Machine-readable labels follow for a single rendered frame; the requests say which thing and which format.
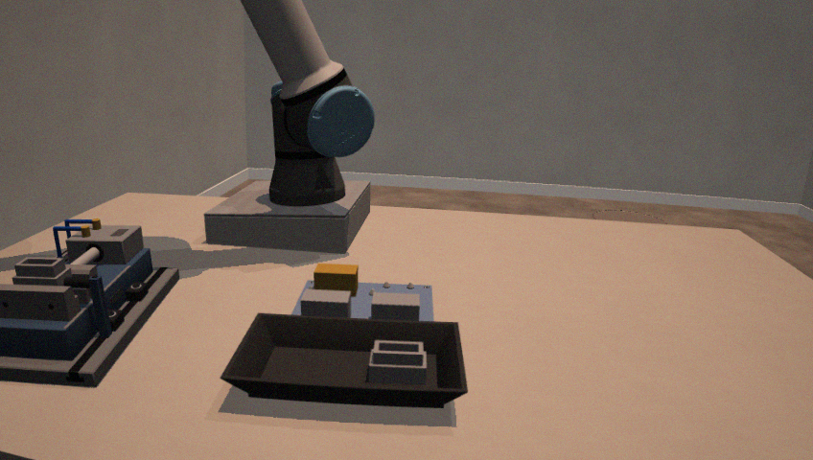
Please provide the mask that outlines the yellow rectangular block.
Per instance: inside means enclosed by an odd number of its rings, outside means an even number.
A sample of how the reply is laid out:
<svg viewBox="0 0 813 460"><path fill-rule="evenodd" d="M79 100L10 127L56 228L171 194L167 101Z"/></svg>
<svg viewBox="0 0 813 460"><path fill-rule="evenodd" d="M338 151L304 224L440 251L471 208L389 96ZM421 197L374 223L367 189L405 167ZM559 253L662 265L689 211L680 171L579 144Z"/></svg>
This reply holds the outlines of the yellow rectangular block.
<svg viewBox="0 0 813 460"><path fill-rule="evenodd" d="M356 297L358 287L356 264L317 264L314 270L314 289L351 291L351 297Z"/></svg>

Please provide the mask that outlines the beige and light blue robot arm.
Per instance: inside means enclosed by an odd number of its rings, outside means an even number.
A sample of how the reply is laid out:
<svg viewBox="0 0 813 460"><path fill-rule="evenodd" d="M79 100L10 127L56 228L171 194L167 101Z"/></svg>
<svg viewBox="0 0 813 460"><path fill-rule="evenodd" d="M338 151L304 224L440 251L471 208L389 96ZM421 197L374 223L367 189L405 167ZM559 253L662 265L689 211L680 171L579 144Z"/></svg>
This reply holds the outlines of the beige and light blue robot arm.
<svg viewBox="0 0 813 460"><path fill-rule="evenodd" d="M281 79L271 88L269 200L294 207L341 200L345 184L335 157L366 144L375 123L372 103L342 64L329 59L301 0L241 2Z"/></svg>

